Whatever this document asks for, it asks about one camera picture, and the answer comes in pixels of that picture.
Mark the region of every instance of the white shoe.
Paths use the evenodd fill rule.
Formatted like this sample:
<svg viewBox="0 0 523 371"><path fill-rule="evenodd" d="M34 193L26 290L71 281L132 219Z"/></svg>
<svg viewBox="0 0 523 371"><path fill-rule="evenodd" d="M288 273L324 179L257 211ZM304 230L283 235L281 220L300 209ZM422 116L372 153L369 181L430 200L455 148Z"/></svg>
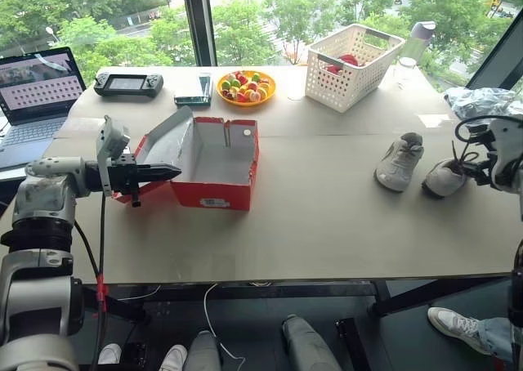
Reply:
<svg viewBox="0 0 523 371"><path fill-rule="evenodd" d="M422 144L422 136L415 132L408 132L394 141L374 171L376 180L389 190L405 191L423 156Z"/></svg>
<svg viewBox="0 0 523 371"><path fill-rule="evenodd" d="M109 344L102 348L98 356L98 364L118 364L122 348L118 344Z"/></svg>
<svg viewBox="0 0 523 371"><path fill-rule="evenodd" d="M160 371L181 371L187 359L187 350L183 345L175 345L165 355Z"/></svg>
<svg viewBox="0 0 523 371"><path fill-rule="evenodd" d="M422 188L434 197L444 198L462 188L467 180L457 160L445 159L427 174Z"/></svg>
<svg viewBox="0 0 523 371"><path fill-rule="evenodd" d="M428 320L440 333L455 337L468 344L472 349L483 355L490 355L480 341L477 329L478 320L466 318L452 310L441 307L431 307L427 312Z"/></svg>

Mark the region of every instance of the black table frame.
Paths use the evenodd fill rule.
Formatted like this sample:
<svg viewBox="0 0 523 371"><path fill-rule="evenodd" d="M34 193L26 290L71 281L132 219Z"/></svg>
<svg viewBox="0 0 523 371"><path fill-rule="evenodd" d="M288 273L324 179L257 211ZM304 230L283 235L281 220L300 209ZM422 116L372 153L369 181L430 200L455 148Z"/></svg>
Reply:
<svg viewBox="0 0 523 371"><path fill-rule="evenodd" d="M509 275L490 275L471 278L436 279L428 284L391 296L385 280L339 280L334 282L285 282L269 286L253 286L248 283L224 283L218 285L208 300L253 299L276 297L351 297L373 296L375 301L368 308L371 317L382 318L396 312L408 310L434 302L436 299L460 293L482 285L493 284ZM209 284L165 285L166 288L136 300L118 301L107 298L108 312L134 323L148 318L143 306L146 302L183 302L202 300ZM130 297L150 293L151 286L136 285ZM96 309L96 290L84 286L84 302L88 309ZM344 341L356 371L371 371L364 345L353 318L339 320L336 328Z"/></svg>

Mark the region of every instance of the laptop keyboard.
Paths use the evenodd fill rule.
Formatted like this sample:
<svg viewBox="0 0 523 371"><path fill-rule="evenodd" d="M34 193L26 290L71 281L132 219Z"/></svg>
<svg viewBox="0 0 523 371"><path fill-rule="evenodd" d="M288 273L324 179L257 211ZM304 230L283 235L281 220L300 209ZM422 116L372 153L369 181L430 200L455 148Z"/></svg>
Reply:
<svg viewBox="0 0 523 371"><path fill-rule="evenodd" d="M16 126L12 128L9 134L2 141L2 145L14 145L22 142L30 142L37 140L46 140L53 138L55 133L64 124L64 119L59 119L54 122L48 121L44 124L28 124L24 126Z"/></svg>

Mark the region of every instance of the floor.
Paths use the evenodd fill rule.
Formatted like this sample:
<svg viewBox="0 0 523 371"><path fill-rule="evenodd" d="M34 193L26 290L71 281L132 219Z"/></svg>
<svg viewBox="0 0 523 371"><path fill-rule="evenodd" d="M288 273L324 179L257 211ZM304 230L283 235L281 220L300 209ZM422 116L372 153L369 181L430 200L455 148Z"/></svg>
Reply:
<svg viewBox="0 0 523 371"><path fill-rule="evenodd" d="M389 281L391 294L401 293L427 281ZM492 284L435 302L477 319L506 315L508 282ZM351 362L334 322L354 317L373 371L390 370L494 370L494 360L475 353L467 345L441 336L427 322L427 306L389 315L381 320L367 316L371 297L328 297L210 301L208 312L214 328L234 355L247 358L244 371L288 371L279 327L288 314L305 318L322 335L343 370ZM147 369L157 370L171 345L187 347L198 331L206 328L202 302L146 303L152 315L148 326L138 326L131 342L149 344ZM105 343L125 342L131 324L111 318ZM83 329L72 336L80 363L89 363L94 347L96 320L86 315ZM224 356L224 371L235 371L236 360Z"/></svg>

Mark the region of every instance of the person's leg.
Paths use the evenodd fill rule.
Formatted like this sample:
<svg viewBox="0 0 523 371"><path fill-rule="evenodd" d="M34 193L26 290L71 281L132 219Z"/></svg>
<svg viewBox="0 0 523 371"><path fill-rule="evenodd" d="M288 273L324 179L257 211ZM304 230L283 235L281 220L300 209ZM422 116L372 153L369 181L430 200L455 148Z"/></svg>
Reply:
<svg viewBox="0 0 523 371"><path fill-rule="evenodd" d="M187 359L187 350L183 345L172 346L165 355L159 371L181 371Z"/></svg>
<svg viewBox="0 0 523 371"><path fill-rule="evenodd" d="M220 353L216 338L211 332L200 332L190 344L189 355L183 371L220 371Z"/></svg>
<svg viewBox="0 0 523 371"><path fill-rule="evenodd" d="M98 356L98 364L118 364L122 348L118 344L109 344L102 348Z"/></svg>
<svg viewBox="0 0 523 371"><path fill-rule="evenodd" d="M342 371L324 339L303 318L288 316L282 331L296 371Z"/></svg>
<svg viewBox="0 0 523 371"><path fill-rule="evenodd" d="M478 332L483 347L499 359L512 362L512 340L508 318L480 320Z"/></svg>
<svg viewBox="0 0 523 371"><path fill-rule="evenodd" d="M480 339L479 320L467 318L455 311L441 307L431 307L427 312L428 320L440 333L457 338L483 355L492 355L492 351L483 345Z"/></svg>

